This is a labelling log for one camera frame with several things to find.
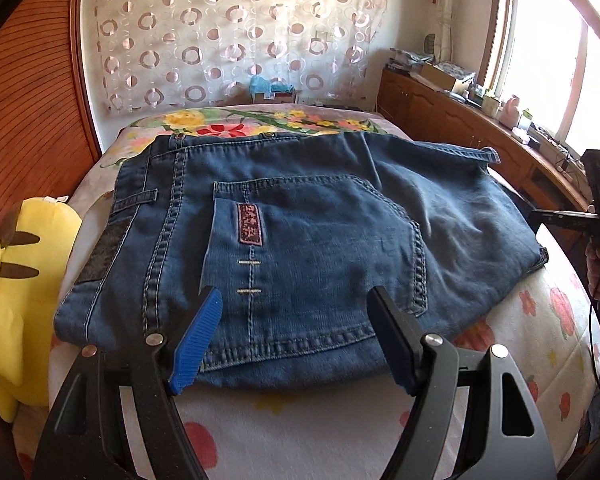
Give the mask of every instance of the pikachu plush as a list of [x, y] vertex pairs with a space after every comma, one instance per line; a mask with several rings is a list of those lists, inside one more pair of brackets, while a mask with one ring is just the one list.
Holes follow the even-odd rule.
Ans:
[[0, 416], [47, 406], [53, 316], [81, 220], [55, 198], [16, 204], [0, 224]]

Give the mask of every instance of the bed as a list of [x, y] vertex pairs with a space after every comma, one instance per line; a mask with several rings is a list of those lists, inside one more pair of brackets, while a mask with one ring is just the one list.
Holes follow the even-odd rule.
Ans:
[[[60, 298], [71, 287], [104, 228], [120, 165], [156, 136], [177, 132], [240, 137], [273, 131], [325, 135], [344, 130], [408, 138], [374, 114], [301, 105], [197, 108], [132, 123], [120, 132], [69, 201], [84, 220]], [[595, 320], [590, 327], [594, 340], [591, 349], [589, 298], [567, 257], [543, 227], [538, 240], [549, 251], [549, 262], [518, 283], [455, 344], [484, 350], [498, 342], [509, 348], [536, 399], [555, 464], [560, 466], [573, 450], [594, 392], [590, 353], [600, 368], [600, 327]], [[77, 351], [72, 345], [54, 341], [50, 350], [50, 403]], [[123, 390], [121, 395], [138, 473], [154, 478], [141, 445], [131, 394]], [[190, 441], [211, 479], [379, 478], [412, 403], [389, 374], [292, 393], [216, 390], [195, 384], [177, 400]], [[460, 390], [437, 478], [446, 478], [451, 472], [465, 409], [466, 392]], [[32, 467], [46, 413], [44, 408], [23, 406], [13, 425], [25, 476]]]

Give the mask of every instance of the person's hand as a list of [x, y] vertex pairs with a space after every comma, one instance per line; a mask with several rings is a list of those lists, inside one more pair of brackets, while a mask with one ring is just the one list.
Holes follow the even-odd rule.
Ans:
[[600, 247], [593, 248], [591, 242], [588, 243], [585, 251], [587, 255], [587, 279], [589, 280], [589, 294], [594, 300], [600, 300]]

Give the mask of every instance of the jeans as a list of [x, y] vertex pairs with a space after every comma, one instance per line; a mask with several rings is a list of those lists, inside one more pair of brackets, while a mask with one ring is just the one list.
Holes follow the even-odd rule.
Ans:
[[198, 380], [299, 388], [385, 371], [370, 288], [451, 338], [545, 263], [488, 175], [497, 161], [365, 132], [158, 136], [122, 165], [56, 333], [119, 348], [168, 333], [213, 285], [224, 311]]

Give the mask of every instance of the silver rivet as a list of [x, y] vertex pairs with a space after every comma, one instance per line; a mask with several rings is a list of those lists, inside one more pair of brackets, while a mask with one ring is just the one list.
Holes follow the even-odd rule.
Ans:
[[154, 334], [149, 334], [144, 340], [149, 346], [158, 346], [161, 345], [164, 341], [162, 334], [158, 334], [157, 332]]
[[509, 350], [507, 350], [507, 347], [504, 345], [493, 345], [491, 347], [491, 353], [500, 359], [504, 359], [509, 355]]
[[96, 352], [98, 351], [98, 349], [96, 348], [95, 345], [87, 345], [82, 349], [82, 357], [93, 357], [94, 355], [96, 355]]
[[443, 339], [438, 334], [427, 334], [424, 336], [424, 341], [429, 346], [440, 346], [442, 345]]

